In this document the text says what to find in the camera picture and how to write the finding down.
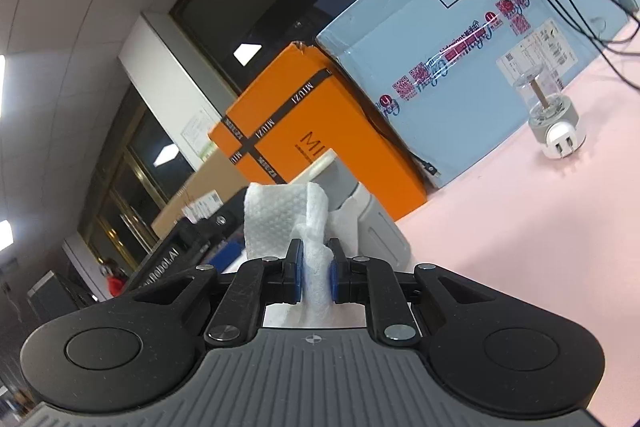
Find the grey white lidded container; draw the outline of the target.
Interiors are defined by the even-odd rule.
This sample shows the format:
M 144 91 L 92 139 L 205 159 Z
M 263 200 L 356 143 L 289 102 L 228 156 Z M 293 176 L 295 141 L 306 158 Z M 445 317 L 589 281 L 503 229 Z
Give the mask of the grey white lidded container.
M 408 268 L 411 248 L 405 235 L 334 150 L 323 153 L 291 181 L 306 183 L 315 183 L 326 193 L 326 237 L 338 239 L 347 258 L 366 256 L 385 260 L 396 271 Z

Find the white paper towel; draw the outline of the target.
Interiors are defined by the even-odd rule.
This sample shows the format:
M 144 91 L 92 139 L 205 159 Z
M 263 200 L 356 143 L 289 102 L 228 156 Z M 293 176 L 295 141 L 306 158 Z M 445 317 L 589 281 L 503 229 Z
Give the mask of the white paper towel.
M 246 257 L 283 258 L 292 239 L 301 239 L 302 300 L 296 305 L 275 303 L 266 308 L 264 325 L 281 329 L 351 329 L 366 325 L 363 306 L 337 305 L 330 287 L 331 249 L 338 239 L 346 256 L 358 251 L 355 206 L 329 208 L 329 197 L 315 183 L 260 185 L 252 183 L 244 200 Z

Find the brown cardboard box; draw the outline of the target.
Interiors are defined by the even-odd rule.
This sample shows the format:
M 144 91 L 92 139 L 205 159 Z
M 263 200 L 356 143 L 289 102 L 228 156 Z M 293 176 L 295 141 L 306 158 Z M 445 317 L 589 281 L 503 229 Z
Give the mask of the brown cardboard box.
M 245 176 L 216 148 L 160 210 L 152 223 L 152 230 L 159 239 L 163 239 L 182 218 L 196 223 L 212 217 L 215 211 L 247 185 Z

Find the orange MIUZI box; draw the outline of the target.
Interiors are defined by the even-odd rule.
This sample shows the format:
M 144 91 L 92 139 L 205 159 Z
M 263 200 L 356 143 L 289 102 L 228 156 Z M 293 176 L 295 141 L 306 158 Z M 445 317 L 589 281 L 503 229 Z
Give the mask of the orange MIUZI box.
M 425 204 L 418 167 L 329 57 L 293 42 L 209 131 L 250 182 L 292 181 L 328 150 L 395 220 Z

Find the light blue cardboard box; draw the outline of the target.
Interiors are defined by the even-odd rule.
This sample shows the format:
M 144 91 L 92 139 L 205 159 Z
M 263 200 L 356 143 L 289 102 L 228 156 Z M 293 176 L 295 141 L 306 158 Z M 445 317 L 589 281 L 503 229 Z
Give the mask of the light blue cardboard box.
M 444 186 L 523 124 L 522 72 L 566 86 L 596 59 L 551 1 L 357 0 L 317 41 Z M 604 40 L 628 20 L 613 0 L 558 1 Z

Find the clear plug-in night light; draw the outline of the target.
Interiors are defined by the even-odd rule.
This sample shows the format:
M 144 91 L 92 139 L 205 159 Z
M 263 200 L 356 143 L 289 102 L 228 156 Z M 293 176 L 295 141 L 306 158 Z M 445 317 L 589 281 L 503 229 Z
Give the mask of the clear plug-in night light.
M 528 125 L 544 156 L 561 159 L 584 144 L 586 132 L 572 100 L 544 64 L 527 69 L 513 83 L 528 113 Z

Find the white wall notice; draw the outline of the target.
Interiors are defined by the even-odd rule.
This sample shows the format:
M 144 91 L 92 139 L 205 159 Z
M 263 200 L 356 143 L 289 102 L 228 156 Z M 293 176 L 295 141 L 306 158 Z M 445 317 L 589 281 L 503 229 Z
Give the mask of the white wall notice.
M 212 147 L 212 141 L 210 141 L 208 134 L 214 124 L 216 124 L 214 118 L 206 110 L 200 108 L 181 131 L 183 140 L 198 155 L 198 158 L 205 159 Z

